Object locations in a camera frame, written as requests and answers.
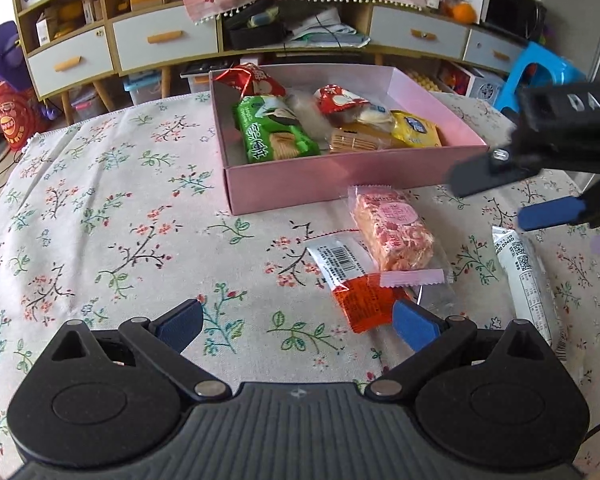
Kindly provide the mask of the white long snack pack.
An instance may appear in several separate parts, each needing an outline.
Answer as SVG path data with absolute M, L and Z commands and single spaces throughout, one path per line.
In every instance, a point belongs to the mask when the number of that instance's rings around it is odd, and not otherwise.
M 567 359 L 566 335 L 542 259 L 527 237 L 501 226 L 492 228 L 498 263 L 506 274 L 516 318 L 533 324 L 558 359 Z

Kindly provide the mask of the orange fruit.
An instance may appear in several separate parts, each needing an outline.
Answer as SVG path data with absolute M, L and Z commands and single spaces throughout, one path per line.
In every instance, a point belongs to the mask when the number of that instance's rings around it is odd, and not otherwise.
M 466 1 L 459 1 L 452 6 L 451 16 L 454 21 L 463 25 L 475 24 L 479 21 L 474 7 Z

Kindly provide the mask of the red white snack pack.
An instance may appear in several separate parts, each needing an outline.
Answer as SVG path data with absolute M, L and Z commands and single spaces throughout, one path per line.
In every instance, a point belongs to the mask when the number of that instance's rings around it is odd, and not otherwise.
M 259 65 L 240 64 L 224 70 L 214 80 L 226 84 L 245 96 L 286 96 L 286 89 Z
M 318 110 L 324 115 L 331 115 L 353 110 L 354 108 L 365 106 L 370 101 L 350 92 L 349 90 L 338 86 L 338 84 L 328 84 L 318 88 L 314 92 L 314 98 Z

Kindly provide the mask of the pink rice crisp pack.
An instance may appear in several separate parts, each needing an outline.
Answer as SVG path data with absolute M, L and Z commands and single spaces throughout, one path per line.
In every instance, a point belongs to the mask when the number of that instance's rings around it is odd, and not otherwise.
M 348 204 L 381 287 L 452 282 L 446 253 L 403 192 L 387 185 L 355 185 L 348 189 Z

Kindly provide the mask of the brown biscuit clear pack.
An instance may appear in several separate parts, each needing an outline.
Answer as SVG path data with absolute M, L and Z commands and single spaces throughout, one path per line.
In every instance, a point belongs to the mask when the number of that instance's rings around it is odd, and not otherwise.
M 378 139 L 365 133 L 335 129 L 329 139 L 331 153 L 372 152 L 380 149 Z

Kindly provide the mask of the clear white cake pack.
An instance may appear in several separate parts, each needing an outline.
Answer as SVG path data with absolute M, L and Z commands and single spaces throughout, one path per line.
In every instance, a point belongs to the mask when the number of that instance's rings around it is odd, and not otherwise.
M 312 94 L 291 90 L 286 102 L 300 122 L 304 132 L 314 141 L 327 143 L 332 135 L 332 124 L 320 112 Z

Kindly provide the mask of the yellow cracker snack pack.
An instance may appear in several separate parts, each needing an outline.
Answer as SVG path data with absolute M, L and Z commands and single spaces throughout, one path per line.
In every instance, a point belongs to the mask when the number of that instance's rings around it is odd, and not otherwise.
M 438 126 L 427 119 L 402 110 L 391 112 L 394 126 L 391 134 L 409 148 L 441 148 Z

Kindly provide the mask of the black microwave oven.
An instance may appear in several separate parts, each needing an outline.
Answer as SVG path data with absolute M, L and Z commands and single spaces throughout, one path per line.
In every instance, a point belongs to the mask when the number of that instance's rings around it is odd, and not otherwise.
M 476 23 L 521 40 L 538 42 L 542 36 L 546 7 L 538 0 L 460 0 L 477 14 Z

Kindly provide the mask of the purple hat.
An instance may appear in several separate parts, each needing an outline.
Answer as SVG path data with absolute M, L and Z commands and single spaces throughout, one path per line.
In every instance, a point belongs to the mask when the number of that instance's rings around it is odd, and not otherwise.
M 16 91 L 26 91 L 32 87 L 14 21 L 0 25 L 0 81 L 7 82 Z

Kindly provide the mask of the orange silver snack pack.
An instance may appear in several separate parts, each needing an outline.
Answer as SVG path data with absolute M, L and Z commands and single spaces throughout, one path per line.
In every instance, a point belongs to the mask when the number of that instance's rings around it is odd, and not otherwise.
M 314 238 L 306 243 L 306 250 L 357 334 L 390 324 L 393 305 L 414 298 L 404 287 L 380 286 L 376 263 L 358 232 Z

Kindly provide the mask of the wooden white TV cabinet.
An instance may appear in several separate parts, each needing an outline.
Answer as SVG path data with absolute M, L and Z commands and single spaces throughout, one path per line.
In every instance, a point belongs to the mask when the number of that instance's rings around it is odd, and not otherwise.
M 212 58 L 271 53 L 441 58 L 509 73 L 524 47 L 476 25 L 385 3 L 257 0 L 194 23 L 183 0 L 12 0 L 20 44 L 40 99 L 82 84 Z

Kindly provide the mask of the blue plastic stool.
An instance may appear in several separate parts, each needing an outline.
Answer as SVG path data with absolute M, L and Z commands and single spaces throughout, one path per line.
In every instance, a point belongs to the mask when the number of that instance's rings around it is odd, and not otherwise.
M 543 87 L 548 84 L 571 84 L 585 80 L 585 74 L 569 61 L 546 47 L 530 42 L 516 59 L 494 108 L 499 112 L 519 112 L 517 90 L 522 87 Z

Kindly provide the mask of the white blue bread pack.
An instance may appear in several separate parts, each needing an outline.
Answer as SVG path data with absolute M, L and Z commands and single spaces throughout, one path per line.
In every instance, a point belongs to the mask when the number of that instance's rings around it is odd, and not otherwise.
M 356 121 L 385 133 L 392 133 L 396 125 L 396 120 L 390 110 L 373 103 L 364 104 L 360 108 Z

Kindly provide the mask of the yellow egg tray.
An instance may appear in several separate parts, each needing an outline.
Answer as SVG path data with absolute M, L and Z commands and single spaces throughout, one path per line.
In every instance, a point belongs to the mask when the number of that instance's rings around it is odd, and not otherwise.
M 419 84 L 422 88 L 430 92 L 441 92 L 442 89 L 429 77 L 419 73 L 417 70 L 411 70 L 410 68 L 406 71 L 407 76 L 413 79 L 416 84 Z

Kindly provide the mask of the yellow wafer snack pack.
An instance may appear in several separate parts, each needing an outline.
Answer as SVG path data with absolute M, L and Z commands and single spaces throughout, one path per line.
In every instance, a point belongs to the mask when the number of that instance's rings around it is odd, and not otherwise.
M 378 139 L 380 146 L 379 150 L 390 150 L 390 148 L 407 148 L 407 145 L 404 142 L 394 138 L 390 133 L 385 133 L 374 128 L 370 128 L 369 126 L 363 125 L 360 122 L 350 122 L 350 124 L 344 124 L 335 129 L 355 131 L 368 134 L 369 136 L 374 136 Z

